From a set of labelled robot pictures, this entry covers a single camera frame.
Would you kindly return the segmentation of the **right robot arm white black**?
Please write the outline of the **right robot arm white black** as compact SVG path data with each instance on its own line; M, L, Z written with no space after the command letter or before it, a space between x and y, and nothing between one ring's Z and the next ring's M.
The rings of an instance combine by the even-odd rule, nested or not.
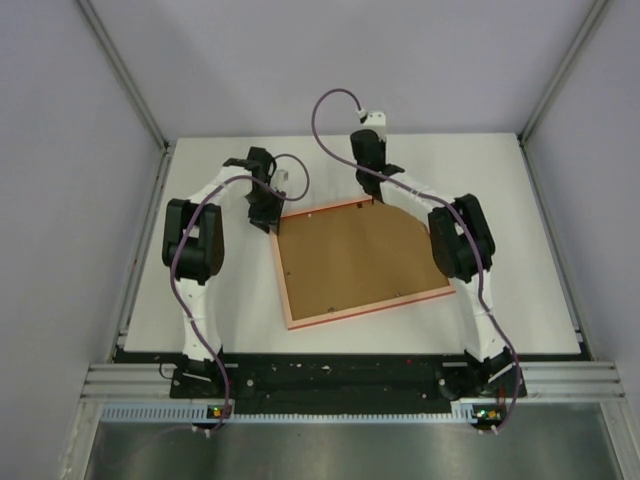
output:
M464 331L467 372L441 377L451 398L518 394L521 369L512 342L497 324L490 289L496 245L478 198L438 196L405 170L386 162L386 142L372 129L350 135L356 180L374 199L423 222L438 270L453 284Z

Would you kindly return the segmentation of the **red picture frame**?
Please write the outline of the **red picture frame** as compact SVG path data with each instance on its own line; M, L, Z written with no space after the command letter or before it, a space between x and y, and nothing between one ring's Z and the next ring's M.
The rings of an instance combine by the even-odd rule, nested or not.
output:
M375 200L287 214L270 239L288 330L454 292L433 259L426 224Z

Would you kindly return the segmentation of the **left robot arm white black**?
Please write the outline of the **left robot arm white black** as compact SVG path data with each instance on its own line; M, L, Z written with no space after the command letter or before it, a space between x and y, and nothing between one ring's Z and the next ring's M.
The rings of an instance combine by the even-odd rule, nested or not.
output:
M225 258L224 217L245 203L251 225L276 233L284 207L277 183L285 177L271 153L252 147L245 159L224 162L196 193L168 202L161 258L183 311L183 354L188 359L212 361L222 348L208 282L220 273Z

